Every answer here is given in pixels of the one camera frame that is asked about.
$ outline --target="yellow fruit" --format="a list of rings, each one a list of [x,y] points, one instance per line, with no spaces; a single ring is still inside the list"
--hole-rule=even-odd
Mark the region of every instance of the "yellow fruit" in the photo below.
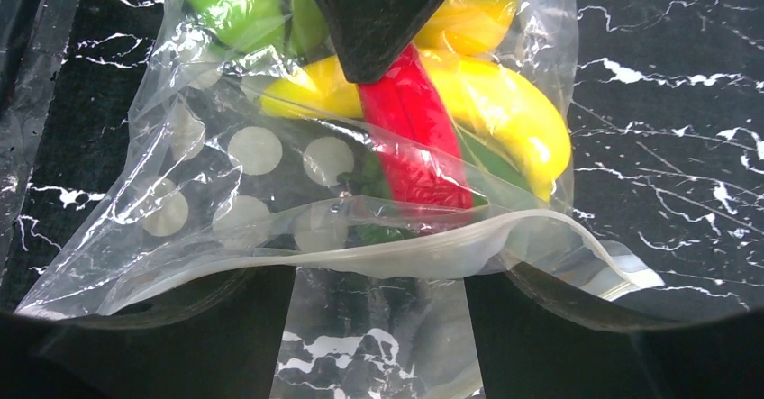
[[[495,140],[533,192],[548,200],[570,161],[568,129],[549,99],[520,74],[490,61],[441,50],[420,50],[420,60],[451,118],[480,139]],[[363,118],[358,89],[345,80],[337,57],[278,80],[260,103],[276,117]]]
[[[477,55],[504,39],[518,0],[446,0],[416,34],[422,48]]]

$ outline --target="transparent plastic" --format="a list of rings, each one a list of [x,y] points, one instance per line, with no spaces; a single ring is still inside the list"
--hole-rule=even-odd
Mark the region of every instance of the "transparent plastic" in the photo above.
[[[411,330],[385,330],[384,317],[312,334],[342,341],[382,331],[405,343],[406,358],[390,360],[381,346],[378,357],[408,370],[404,384],[418,385],[411,397],[479,388],[459,278],[525,261],[611,300],[662,284],[623,245],[568,216],[576,22],[575,0],[447,0],[385,78],[413,99],[372,114],[364,89],[345,81],[313,0],[166,0],[129,111],[124,172],[17,312],[107,315],[234,268],[325,272],[329,282],[297,282],[280,356],[288,362],[301,358],[290,357],[290,343],[307,334],[299,308],[321,308],[309,303],[321,298],[312,287],[361,277],[343,291],[352,294],[405,278],[415,290],[407,307],[430,320],[426,353],[399,337]],[[422,97],[440,101],[446,118],[405,109]],[[424,318],[407,325],[424,329]],[[445,359],[448,370],[433,365]],[[310,371],[296,366],[279,366],[285,381],[275,389],[307,382]],[[332,388],[367,387],[372,398],[408,391],[353,374],[332,378]]]

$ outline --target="plastic bag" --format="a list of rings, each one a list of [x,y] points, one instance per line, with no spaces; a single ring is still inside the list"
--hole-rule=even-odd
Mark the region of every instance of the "plastic bag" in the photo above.
[[[453,279],[519,261],[608,299],[662,284],[567,216],[575,0],[447,0],[415,38],[409,66],[391,75],[404,90],[406,70],[421,65],[449,113],[445,123],[427,112],[399,122],[411,136],[363,113],[313,0],[166,0],[165,12],[129,112],[125,170],[17,312],[111,314],[197,277],[269,264],[380,286],[411,278],[412,299],[444,329],[455,322],[448,310],[467,313]],[[390,106],[390,118],[410,117]],[[433,147],[444,140],[450,150]],[[306,292],[296,287],[295,299]],[[304,334],[295,301],[282,357],[288,333]],[[453,358],[451,372],[414,372],[424,363],[412,356],[390,363],[409,365],[419,397],[457,373],[459,385],[479,386],[466,325],[431,335],[434,347],[472,349],[428,357]],[[387,333],[403,343],[401,331]],[[343,379],[335,387],[368,381]]]

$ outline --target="red pepper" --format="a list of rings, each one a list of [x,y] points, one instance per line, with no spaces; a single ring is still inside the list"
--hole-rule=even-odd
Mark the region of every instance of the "red pepper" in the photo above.
[[[441,157],[446,153],[461,159],[459,140],[414,46],[406,47],[377,83],[358,87],[367,122],[426,148],[391,142],[372,131],[374,149],[393,198],[414,204],[471,208],[472,193],[463,167],[457,160]]]

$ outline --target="marble countertop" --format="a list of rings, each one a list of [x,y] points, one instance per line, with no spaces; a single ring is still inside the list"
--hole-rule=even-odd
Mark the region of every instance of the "marble countertop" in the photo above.
[[[65,48],[37,48],[49,85],[0,114],[0,133],[24,133],[0,141],[4,307],[122,171],[162,3],[79,0]],[[620,303],[682,320],[764,305],[764,0],[578,7],[575,214],[667,283]]]

